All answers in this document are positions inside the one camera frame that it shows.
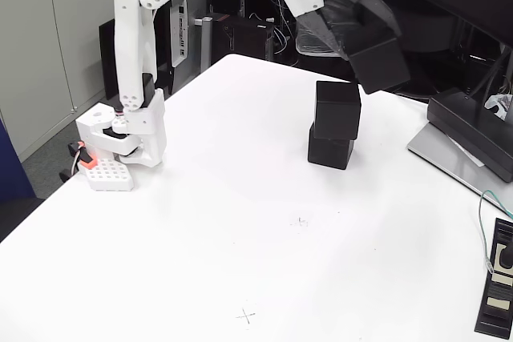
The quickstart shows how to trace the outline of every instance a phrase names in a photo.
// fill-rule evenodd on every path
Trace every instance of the computer monitor base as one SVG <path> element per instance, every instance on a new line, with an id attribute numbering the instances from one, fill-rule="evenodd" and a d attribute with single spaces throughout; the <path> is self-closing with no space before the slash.
<path id="1" fill-rule="evenodd" d="M 446 172 L 475 193 L 492 190 L 503 205 L 513 211 L 513 183 L 505 183 L 486 166 L 479 167 L 443 132 L 430 123 L 408 144 L 408 150 Z M 494 198 L 486 199 L 499 206 Z"/>

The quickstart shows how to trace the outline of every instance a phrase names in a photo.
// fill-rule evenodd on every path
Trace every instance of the black cube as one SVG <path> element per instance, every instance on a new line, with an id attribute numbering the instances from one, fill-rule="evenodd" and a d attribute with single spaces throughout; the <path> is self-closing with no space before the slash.
<path id="1" fill-rule="evenodd" d="M 387 26 L 372 24 L 347 34 L 344 48 L 366 94 L 410 80 L 398 39 Z"/>
<path id="2" fill-rule="evenodd" d="M 314 136 L 316 139 L 355 140 L 362 102 L 354 82 L 317 82 Z"/>
<path id="3" fill-rule="evenodd" d="M 353 140 L 317 139 L 313 135 L 314 125 L 310 128 L 308 161 L 345 170 L 353 152 Z"/>

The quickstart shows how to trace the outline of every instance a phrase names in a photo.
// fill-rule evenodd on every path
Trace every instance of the cabinet door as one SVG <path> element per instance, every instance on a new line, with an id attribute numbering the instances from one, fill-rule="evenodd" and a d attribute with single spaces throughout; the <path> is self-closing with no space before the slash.
<path id="1" fill-rule="evenodd" d="M 114 18 L 114 0 L 54 0 L 64 66 L 75 107 L 103 91 L 98 27 Z"/>
<path id="2" fill-rule="evenodd" d="M 71 113 L 52 0 L 0 0 L 0 111 L 20 155 Z"/>

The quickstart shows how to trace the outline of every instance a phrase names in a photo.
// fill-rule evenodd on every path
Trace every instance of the white table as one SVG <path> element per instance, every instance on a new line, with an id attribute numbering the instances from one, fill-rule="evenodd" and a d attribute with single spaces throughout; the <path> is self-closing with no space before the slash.
<path id="1" fill-rule="evenodd" d="M 426 106 L 362 92 L 348 169 L 313 165 L 322 79 L 228 56 L 134 191 L 66 183 L 0 243 L 0 341 L 491 340 L 479 197 L 406 149 Z"/>

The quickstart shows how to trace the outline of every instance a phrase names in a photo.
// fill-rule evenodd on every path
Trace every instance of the perforated white block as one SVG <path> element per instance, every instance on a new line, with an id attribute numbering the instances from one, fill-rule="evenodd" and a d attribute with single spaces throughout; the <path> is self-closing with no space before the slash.
<path id="1" fill-rule="evenodd" d="M 95 191 L 130 191 L 134 188 L 134 181 L 127 166 L 114 159 L 98 159 L 98 166 L 88 170 L 80 165 Z"/>

